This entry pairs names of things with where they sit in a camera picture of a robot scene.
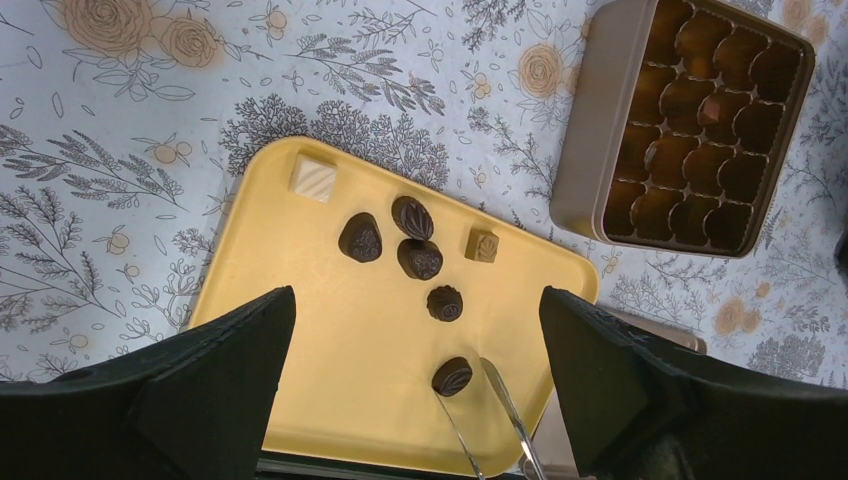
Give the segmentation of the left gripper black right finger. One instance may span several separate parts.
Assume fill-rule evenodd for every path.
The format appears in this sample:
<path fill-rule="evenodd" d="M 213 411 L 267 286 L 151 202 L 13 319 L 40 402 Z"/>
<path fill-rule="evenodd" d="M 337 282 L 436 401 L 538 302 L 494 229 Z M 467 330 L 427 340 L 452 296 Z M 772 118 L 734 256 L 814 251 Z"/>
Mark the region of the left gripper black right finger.
<path fill-rule="evenodd" d="M 546 287 L 539 318 L 578 472 L 843 479 L 847 394 L 683 349 Z"/>

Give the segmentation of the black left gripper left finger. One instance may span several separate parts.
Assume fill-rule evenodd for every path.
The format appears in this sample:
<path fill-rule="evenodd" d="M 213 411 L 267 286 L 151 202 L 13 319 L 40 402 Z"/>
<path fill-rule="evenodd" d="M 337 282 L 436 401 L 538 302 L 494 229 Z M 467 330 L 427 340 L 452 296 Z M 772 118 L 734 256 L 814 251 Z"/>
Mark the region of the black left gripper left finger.
<path fill-rule="evenodd" d="M 250 479 L 296 320 L 274 289 L 46 383 L 1 386 L 5 479 Z"/>

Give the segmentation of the rose gold tin lid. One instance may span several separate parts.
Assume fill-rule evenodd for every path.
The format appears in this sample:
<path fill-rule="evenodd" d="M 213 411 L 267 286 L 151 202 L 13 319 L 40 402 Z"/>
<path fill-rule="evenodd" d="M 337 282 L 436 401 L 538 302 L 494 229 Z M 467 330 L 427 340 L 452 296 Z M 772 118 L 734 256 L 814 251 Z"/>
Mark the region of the rose gold tin lid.
<path fill-rule="evenodd" d="M 605 312 L 631 326 L 637 333 L 649 333 L 698 354 L 707 353 L 706 341 L 691 331 L 673 325 L 636 316 L 612 307 L 601 306 Z M 540 467 L 548 479 L 581 479 L 576 468 L 572 446 L 560 411 L 557 391 L 553 390 L 546 409 L 532 436 L 532 445 Z"/>

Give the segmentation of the white handled metal tongs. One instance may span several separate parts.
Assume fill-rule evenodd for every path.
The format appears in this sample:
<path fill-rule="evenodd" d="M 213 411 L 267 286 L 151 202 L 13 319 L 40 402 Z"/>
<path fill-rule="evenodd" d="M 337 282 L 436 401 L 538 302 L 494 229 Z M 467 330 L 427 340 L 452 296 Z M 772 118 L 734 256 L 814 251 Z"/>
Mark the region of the white handled metal tongs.
<path fill-rule="evenodd" d="M 515 456 L 522 455 L 532 468 L 531 477 L 545 479 L 530 428 L 519 414 L 517 398 L 509 393 L 501 373 L 485 357 L 467 360 L 473 378 L 462 391 L 442 397 L 432 389 L 459 440 L 459 456 L 466 457 L 472 474 L 482 479 L 487 473 L 499 474 Z"/>

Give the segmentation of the tan round chocolate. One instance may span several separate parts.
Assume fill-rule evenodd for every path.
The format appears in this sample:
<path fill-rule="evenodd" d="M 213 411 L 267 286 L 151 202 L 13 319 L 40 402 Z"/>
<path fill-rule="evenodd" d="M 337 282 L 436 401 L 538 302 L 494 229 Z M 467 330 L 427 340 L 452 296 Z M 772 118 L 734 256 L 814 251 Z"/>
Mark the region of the tan round chocolate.
<path fill-rule="evenodd" d="M 698 121 L 702 126 L 712 125 L 719 122 L 721 117 L 721 104 L 713 97 L 704 99 L 698 113 Z"/>

